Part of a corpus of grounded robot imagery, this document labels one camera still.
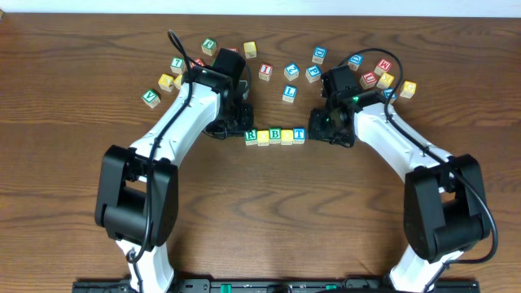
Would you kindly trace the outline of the yellow O block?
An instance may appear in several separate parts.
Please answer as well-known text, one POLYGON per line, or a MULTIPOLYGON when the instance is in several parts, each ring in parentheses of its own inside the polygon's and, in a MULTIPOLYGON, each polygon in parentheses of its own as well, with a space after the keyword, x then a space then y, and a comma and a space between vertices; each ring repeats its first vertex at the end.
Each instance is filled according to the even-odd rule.
POLYGON ((257 134, 257 145, 259 147, 268 146, 270 144, 269 131, 268 130, 258 130, 257 134))
POLYGON ((294 141, 294 134, 292 129, 282 129, 281 130, 281 144, 282 145, 292 145, 294 141))

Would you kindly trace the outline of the green R wooden block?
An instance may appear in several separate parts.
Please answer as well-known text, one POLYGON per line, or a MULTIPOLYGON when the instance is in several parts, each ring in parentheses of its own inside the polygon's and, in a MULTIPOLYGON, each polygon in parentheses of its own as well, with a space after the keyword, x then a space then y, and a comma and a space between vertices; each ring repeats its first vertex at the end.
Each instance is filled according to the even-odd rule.
POLYGON ((244 140, 247 146, 256 145, 258 143, 257 130, 252 129, 244 133, 244 140))

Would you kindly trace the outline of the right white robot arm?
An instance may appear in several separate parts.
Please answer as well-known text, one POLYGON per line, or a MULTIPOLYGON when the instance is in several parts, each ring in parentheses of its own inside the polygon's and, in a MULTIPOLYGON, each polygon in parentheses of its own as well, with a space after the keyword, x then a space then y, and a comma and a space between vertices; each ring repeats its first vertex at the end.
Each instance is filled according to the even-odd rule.
POLYGON ((497 236, 477 160, 432 145, 394 111, 387 95, 362 91, 347 66, 321 75, 323 109, 309 119, 309 138, 374 149, 404 182, 408 246, 386 277, 398 292, 473 292, 475 284, 441 282, 450 265, 481 240, 497 236))

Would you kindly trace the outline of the green B wooden block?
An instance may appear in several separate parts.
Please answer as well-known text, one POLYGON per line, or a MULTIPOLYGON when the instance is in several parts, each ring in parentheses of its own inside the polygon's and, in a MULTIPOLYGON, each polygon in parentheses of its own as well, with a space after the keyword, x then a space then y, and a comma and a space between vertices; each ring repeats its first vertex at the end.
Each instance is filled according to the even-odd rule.
POLYGON ((282 129, 281 128, 269 128, 269 143, 280 144, 282 141, 282 129))

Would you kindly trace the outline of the blue T wooden block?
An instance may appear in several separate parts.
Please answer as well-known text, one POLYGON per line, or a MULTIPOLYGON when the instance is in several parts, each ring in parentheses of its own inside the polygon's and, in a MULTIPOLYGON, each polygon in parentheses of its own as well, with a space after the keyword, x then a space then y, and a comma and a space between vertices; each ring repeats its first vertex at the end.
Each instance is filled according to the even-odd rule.
POLYGON ((307 138, 305 128, 294 128, 293 129, 293 144, 304 144, 307 138))

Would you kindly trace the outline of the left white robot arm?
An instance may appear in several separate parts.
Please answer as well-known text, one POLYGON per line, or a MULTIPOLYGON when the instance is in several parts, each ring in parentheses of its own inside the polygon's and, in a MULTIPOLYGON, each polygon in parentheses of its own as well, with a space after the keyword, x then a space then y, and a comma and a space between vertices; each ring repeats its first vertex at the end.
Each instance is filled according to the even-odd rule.
POLYGON ((130 290, 170 288, 166 241, 177 219, 178 169, 201 133, 226 139, 252 129, 246 68, 238 52, 220 50, 212 65, 185 73, 173 105, 151 130, 128 148, 105 152, 94 219, 124 252, 130 290))

